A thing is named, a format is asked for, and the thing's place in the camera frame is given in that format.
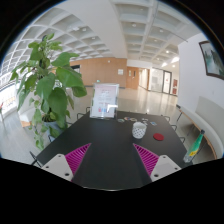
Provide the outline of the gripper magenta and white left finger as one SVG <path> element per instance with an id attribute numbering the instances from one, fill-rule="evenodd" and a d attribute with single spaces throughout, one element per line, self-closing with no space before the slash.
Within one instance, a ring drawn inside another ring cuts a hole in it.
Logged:
<path id="1" fill-rule="evenodd" d="M 42 169 L 65 180 L 71 181 L 90 146 L 91 144 L 88 143 L 66 155 L 57 154 L 43 165 Z"/>

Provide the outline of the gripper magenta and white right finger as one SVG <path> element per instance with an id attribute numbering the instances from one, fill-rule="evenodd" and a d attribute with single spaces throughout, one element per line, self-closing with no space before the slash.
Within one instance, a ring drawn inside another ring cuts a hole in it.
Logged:
<path id="1" fill-rule="evenodd" d="M 180 167 L 167 155 L 158 156 L 140 145 L 133 144 L 133 146 L 152 181 L 159 180 L 180 170 Z"/>

